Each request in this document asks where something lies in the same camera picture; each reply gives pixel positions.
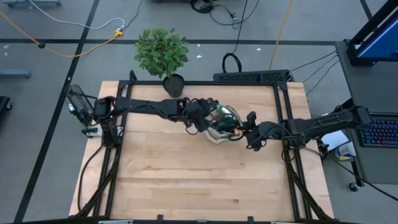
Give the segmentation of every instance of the yellow cable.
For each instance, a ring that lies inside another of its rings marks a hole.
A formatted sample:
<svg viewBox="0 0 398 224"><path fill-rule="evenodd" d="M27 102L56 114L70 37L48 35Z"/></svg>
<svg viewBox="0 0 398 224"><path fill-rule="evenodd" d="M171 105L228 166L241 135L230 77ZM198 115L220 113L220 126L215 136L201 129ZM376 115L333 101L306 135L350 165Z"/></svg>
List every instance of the yellow cable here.
<svg viewBox="0 0 398 224"><path fill-rule="evenodd" d="M19 32L21 32L21 34L24 34L27 38L29 38L31 41L33 41L33 43L40 45L40 42L39 42L39 41L35 40L35 39L34 39L33 37L31 37L29 34L25 33L21 28L19 28L17 25L15 25L15 24L10 20L10 18L8 18L8 17L7 17L3 12L1 12L1 11L0 11L0 16L3 16L3 18L5 18L5 19L7 20L7 22L10 23L10 25L12 25L15 29L17 29ZM116 39L117 37L120 37L120 36L122 36L122 35L123 35L123 32L121 32L121 31L119 31L119 30L116 30L114 36L113 36L110 40L108 40L107 42L102 43L102 44L98 44L97 46L94 46L92 49L89 49L88 51L86 51L86 52L84 52L84 53L82 53L82 54L78 54L78 55L64 55L64 54L61 54L61 53L57 52L57 51L54 50L54 49L51 49L50 47L46 47L45 49L46 49L46 50L49 50L49 51L51 51L51 52L53 52L53 53L55 53L55 54L57 54L57 55L59 55L59 56L62 56L62 57L80 57L80 56L83 56L83 55L86 55L86 54L92 52L94 49L96 49L96 48L98 48L98 47L104 46L105 44L108 44L108 43L112 42L114 39Z"/></svg>
<svg viewBox="0 0 398 224"><path fill-rule="evenodd" d="M278 48L279 40L282 37L282 33L283 33L283 30L284 30L284 27L285 27L285 23L286 23L287 17L289 16L289 12L292 9L292 3L293 3L293 0L290 0L289 7L287 8L287 12L286 12L286 15L285 15L285 19L284 19L284 21L282 23L282 26L280 27L278 39L276 40L276 44L275 44L275 47L274 47L274 53L272 53L271 63L269 64L269 70L272 69L272 63L274 62L276 49Z"/></svg>

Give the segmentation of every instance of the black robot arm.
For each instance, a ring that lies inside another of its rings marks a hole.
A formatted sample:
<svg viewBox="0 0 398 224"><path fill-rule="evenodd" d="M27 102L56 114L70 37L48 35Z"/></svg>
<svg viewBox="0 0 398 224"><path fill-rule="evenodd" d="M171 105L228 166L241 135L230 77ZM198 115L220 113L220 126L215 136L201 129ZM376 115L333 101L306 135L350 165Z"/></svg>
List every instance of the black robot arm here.
<svg viewBox="0 0 398 224"><path fill-rule="evenodd" d="M194 125L199 132L203 132L209 125L206 118L217 105L218 101L212 98L147 101L109 96L95 102L93 119L101 125L103 145L116 147L120 131L115 119L124 113L153 114L169 121L183 122L187 128Z"/></svg>
<svg viewBox="0 0 398 224"><path fill-rule="evenodd" d="M354 106L348 109L337 107L331 114L312 119L287 119L280 124L261 122L256 126L256 113L250 112L243 123L243 133L248 140L248 149L260 150L268 139L286 140L290 146L301 148L312 138L320 137L345 128L367 128L372 118L367 108Z"/></svg>

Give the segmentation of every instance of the green leaves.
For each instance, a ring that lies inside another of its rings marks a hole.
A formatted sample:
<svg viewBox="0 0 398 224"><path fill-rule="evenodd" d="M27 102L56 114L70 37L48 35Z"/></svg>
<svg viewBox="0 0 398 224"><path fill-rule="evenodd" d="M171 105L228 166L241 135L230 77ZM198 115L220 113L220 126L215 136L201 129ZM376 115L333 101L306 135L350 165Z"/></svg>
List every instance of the green leaves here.
<svg viewBox="0 0 398 224"><path fill-rule="evenodd" d="M165 74L170 77L184 62L188 62L189 50L183 46L188 44L186 38L181 39L174 32L174 28L170 32L165 29L147 29L139 35L134 60L140 62L140 68L162 78Z"/></svg>

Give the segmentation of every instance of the wooden table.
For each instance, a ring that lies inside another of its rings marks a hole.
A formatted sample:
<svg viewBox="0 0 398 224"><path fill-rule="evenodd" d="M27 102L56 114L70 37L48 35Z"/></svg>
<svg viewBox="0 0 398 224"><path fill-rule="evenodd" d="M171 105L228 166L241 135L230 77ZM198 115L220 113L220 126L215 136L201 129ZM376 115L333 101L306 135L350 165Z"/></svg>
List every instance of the wooden table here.
<svg viewBox="0 0 398 224"><path fill-rule="evenodd" d="M118 82L103 82L99 97L116 96L117 86ZM303 84L288 83L288 87L294 118L309 118ZM257 123L278 122L270 86L186 86L183 96L212 97L235 108L242 119L255 111ZM280 96L284 107L282 92ZM154 101L169 98L161 85L134 85L132 97ZM100 141L100 138L87 141L82 167ZM165 220L237 221L253 216L257 221L293 221L281 141L268 141L259 152L245 146L245 138L216 145L202 133L187 134L182 123L129 113L111 218L154 220L157 215L164 215ZM315 142L308 147L318 150ZM332 217L321 160L314 153L304 150L300 153L307 189ZM82 205L98 186L103 156L104 150L87 167ZM77 187L71 215L77 212ZM296 191L300 216L305 217L302 196ZM104 213L107 196L105 190L100 214Z"/></svg>

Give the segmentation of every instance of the paper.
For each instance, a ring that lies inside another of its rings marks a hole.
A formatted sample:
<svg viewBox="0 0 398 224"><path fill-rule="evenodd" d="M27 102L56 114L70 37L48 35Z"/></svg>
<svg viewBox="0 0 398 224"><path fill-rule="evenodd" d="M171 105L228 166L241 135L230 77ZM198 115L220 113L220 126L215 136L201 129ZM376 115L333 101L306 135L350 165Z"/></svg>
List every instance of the paper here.
<svg viewBox="0 0 398 224"><path fill-rule="evenodd" d="M335 131L334 133L326 134L321 140L325 145L329 145L328 151L334 150L348 142L348 138L342 131Z"/></svg>

